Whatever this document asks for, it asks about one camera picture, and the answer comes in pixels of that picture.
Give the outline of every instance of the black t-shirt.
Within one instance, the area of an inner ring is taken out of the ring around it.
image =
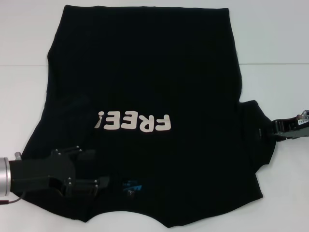
[[[77,178],[112,181],[95,198],[49,189],[27,201],[82,221],[122,210],[172,227],[262,197],[255,172],[275,141],[259,139],[271,122],[257,103],[239,102],[228,9],[65,6],[48,61],[23,159],[79,145],[97,156]]]

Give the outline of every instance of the white background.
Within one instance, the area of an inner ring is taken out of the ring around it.
[[[0,0],[0,156],[22,151],[43,110],[47,52],[64,5],[229,8],[242,73],[241,101],[257,100],[271,120],[309,109],[307,0]],[[307,232],[309,138],[278,143],[258,180],[264,198],[231,213],[165,228],[128,212],[88,223],[25,201],[0,205],[4,232]],[[11,194],[7,199],[15,199]]]

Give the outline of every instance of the silver metal tube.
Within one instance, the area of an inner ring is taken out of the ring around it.
[[[8,158],[0,158],[0,197],[8,196],[11,190],[11,170]]]

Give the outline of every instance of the cable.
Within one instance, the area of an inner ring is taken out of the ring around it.
[[[20,196],[20,198],[14,200],[14,201],[11,201],[11,202],[8,201],[8,200],[0,201],[0,205],[1,205],[1,204],[12,204],[12,203],[18,202],[18,201],[20,201],[21,199],[23,199],[23,198],[25,197],[25,195],[26,195],[26,192],[23,192],[23,194]]]

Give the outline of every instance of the white table surface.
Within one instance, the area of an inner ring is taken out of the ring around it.
[[[241,101],[257,100],[271,120],[309,109],[307,0],[0,0],[1,157],[13,160],[39,122],[47,85],[46,56],[66,4],[229,8],[242,73]],[[129,212],[101,214],[83,223],[19,201],[0,205],[0,231],[307,232],[308,150],[309,138],[278,143],[270,165],[257,173],[264,198],[187,226],[167,229],[150,217]]]

